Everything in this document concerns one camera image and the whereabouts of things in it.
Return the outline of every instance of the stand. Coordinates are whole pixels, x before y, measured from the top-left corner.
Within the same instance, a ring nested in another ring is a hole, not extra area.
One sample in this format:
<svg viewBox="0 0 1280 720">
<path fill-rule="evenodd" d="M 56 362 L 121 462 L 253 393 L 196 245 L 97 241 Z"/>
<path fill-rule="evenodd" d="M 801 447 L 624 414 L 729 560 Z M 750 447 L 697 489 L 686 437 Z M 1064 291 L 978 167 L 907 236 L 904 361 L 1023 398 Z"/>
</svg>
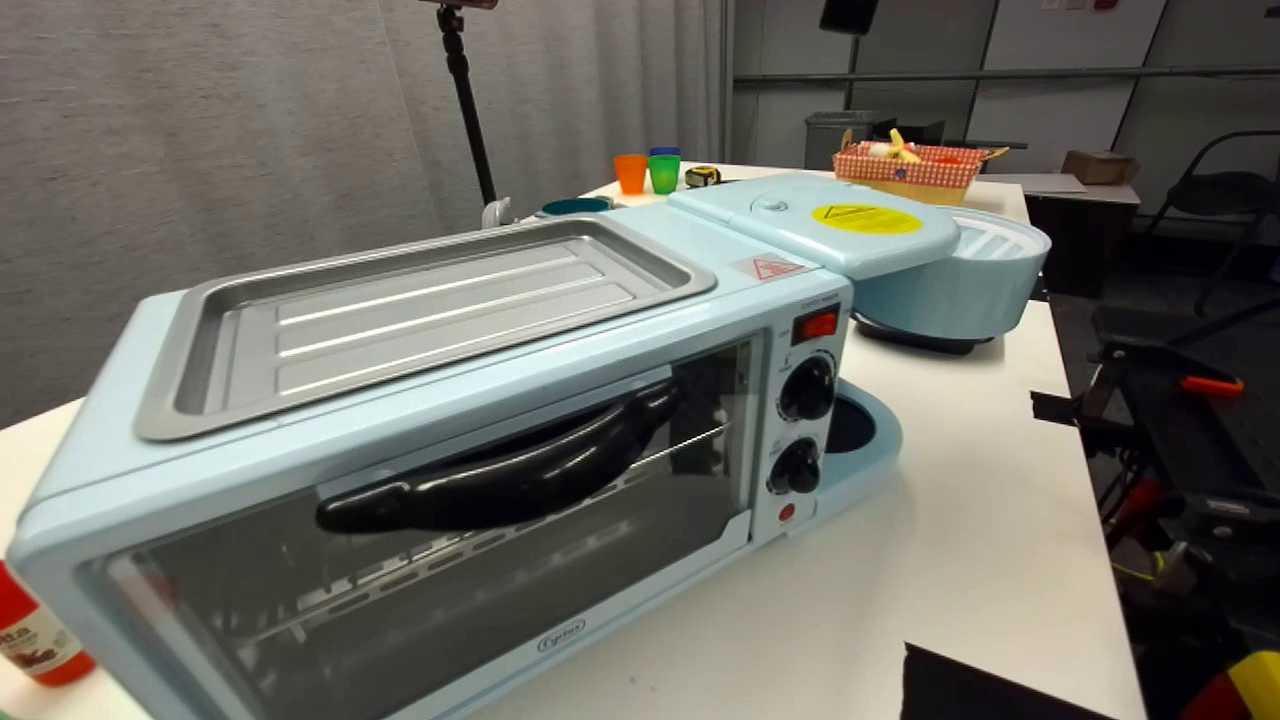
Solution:
<svg viewBox="0 0 1280 720">
<path fill-rule="evenodd" d="M 483 204 L 493 204 L 496 191 L 493 191 L 493 170 L 487 170 L 478 113 L 477 113 L 471 76 L 466 76 L 466 46 L 464 46 L 464 16 L 460 16 L 460 4 L 441 4 L 441 8 L 436 8 L 436 23 L 441 23 L 441 35 L 445 35 L 445 59 L 449 59 L 449 76 L 451 76 L 451 89 L 456 89 L 456 104 L 464 106 L 464 125 L 466 125 L 466 142 L 471 142 L 471 162 L 477 162 L 478 194 L 483 194 Z"/>
</svg>

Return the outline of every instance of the wall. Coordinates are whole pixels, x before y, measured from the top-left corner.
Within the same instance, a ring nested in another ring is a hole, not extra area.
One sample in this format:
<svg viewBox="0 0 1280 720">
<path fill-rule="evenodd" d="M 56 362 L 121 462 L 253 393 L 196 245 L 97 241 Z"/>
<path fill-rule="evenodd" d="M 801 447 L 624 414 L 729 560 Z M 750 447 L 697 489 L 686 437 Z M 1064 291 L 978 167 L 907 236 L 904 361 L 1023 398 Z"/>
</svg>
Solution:
<svg viewBox="0 0 1280 720">
<path fill-rule="evenodd" d="M 466 11 L 515 212 L 614 146 L 719 146 L 723 0 Z M 149 291 L 477 229 L 478 191 L 421 0 L 0 4 L 0 425 L 81 396 Z"/>
<path fill-rule="evenodd" d="M 819 32 L 824 0 L 735 0 L 735 76 L 766 73 L 845 73 L 852 35 Z M 947 4 L 882 0 L 873 32 L 860 44 L 860 73 L 962 73 L 978 68 L 984 35 L 995 0 Z M 801 90 L 735 90 L 735 161 L 801 162 L 804 115 L 841 113 L 841 89 Z M 972 83 L 867 83 L 854 89 L 854 106 L 891 113 L 899 119 L 947 119 L 962 136 Z"/>
<path fill-rule="evenodd" d="M 879 0 L 854 73 L 1036 73 L 1036 68 L 1280 68 L 1273 0 Z M 848 38 L 814 27 L 819 0 L 740 0 L 735 76 L 845 73 Z M 801 162 L 804 115 L 841 106 L 832 89 L 740 89 L 735 161 Z M 1280 127 L 1276 76 L 1216 81 L 984 81 L 860 83 L 854 106 L 947 119 L 947 136 L 1026 138 L 1001 167 L 1051 170 L 1066 146 L 1120 146 L 1141 161 L 1150 212 L 1190 153 L 1233 127 Z M 1235 142 L 1206 167 L 1276 170 L 1276 142 Z"/>
</svg>

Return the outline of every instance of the control knob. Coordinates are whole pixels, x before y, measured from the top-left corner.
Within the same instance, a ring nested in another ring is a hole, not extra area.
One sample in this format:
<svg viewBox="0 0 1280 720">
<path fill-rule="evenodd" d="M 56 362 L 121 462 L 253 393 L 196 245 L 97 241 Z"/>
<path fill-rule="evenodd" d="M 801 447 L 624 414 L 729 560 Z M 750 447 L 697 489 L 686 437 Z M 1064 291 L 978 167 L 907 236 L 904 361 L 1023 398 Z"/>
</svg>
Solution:
<svg viewBox="0 0 1280 720">
<path fill-rule="evenodd" d="M 766 477 L 766 489 L 775 493 L 775 495 L 783 495 L 783 493 L 814 493 L 814 485 L 819 485 L 819 447 L 814 447 L 814 438 L 797 438 L 797 445 L 787 445 L 783 447 L 783 456 L 773 462 L 773 477 Z"/>
<path fill-rule="evenodd" d="M 783 414 L 819 421 L 835 403 L 835 371 L 824 357 L 804 361 L 779 396 Z"/>
</svg>

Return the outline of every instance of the table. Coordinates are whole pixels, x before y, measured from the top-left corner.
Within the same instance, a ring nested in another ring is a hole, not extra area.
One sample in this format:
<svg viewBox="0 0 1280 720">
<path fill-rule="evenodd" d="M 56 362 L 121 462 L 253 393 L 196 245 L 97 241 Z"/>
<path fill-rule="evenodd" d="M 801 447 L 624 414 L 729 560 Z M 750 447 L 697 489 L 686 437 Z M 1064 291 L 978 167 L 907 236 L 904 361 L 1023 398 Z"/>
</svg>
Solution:
<svg viewBox="0 0 1280 720">
<path fill-rule="evenodd" d="M 731 179 L 775 167 L 729 167 Z M 1017 184 L 972 204 L 1019 212 Z M 832 522 L 773 543 L 487 704 L 487 720 L 899 710 L 904 644 L 1104 717 L 1145 717 L 1078 437 L 1032 421 L 1066 393 L 1051 314 L 962 361 L 848 336 L 848 379 L 904 425 L 896 477 Z M 0 546 L 77 407 L 0 430 Z M 43 693 L 0 669 L 14 717 L 139 717 L 102 677 Z"/>
<path fill-rule="evenodd" d="M 984 170 L 993 184 L 1017 184 L 1023 194 L 1077 204 L 1145 204 L 1133 184 L 1078 184 L 1072 170 Z"/>
</svg>

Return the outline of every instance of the small container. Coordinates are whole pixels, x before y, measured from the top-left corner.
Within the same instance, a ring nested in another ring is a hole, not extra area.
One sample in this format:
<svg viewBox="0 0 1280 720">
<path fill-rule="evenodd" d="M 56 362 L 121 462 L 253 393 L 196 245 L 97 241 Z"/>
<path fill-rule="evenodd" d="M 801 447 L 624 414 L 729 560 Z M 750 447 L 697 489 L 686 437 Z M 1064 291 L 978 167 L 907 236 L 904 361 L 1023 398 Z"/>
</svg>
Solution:
<svg viewBox="0 0 1280 720">
<path fill-rule="evenodd" d="M 678 184 L 678 155 L 649 155 L 649 179 L 655 194 L 672 194 Z"/>
<path fill-rule="evenodd" d="M 649 155 L 643 153 L 612 155 L 612 176 L 614 176 L 624 194 L 643 194 L 643 170 L 649 170 Z"/>
<path fill-rule="evenodd" d="M 97 669 L 81 640 L 0 564 L 0 650 L 35 683 L 58 687 Z"/>
<path fill-rule="evenodd" d="M 911 142 L 911 153 L 918 162 L 874 155 L 874 142 L 845 142 L 832 170 L 918 204 L 962 204 L 972 176 L 984 167 L 976 146 Z"/>
<path fill-rule="evenodd" d="M 711 186 L 711 184 L 723 184 L 719 167 L 711 162 L 697 162 L 684 170 L 684 186 Z"/>
<path fill-rule="evenodd" d="M 1066 153 L 1064 170 L 1078 184 L 1129 184 L 1136 176 L 1136 161 L 1116 153 Z"/>
</svg>

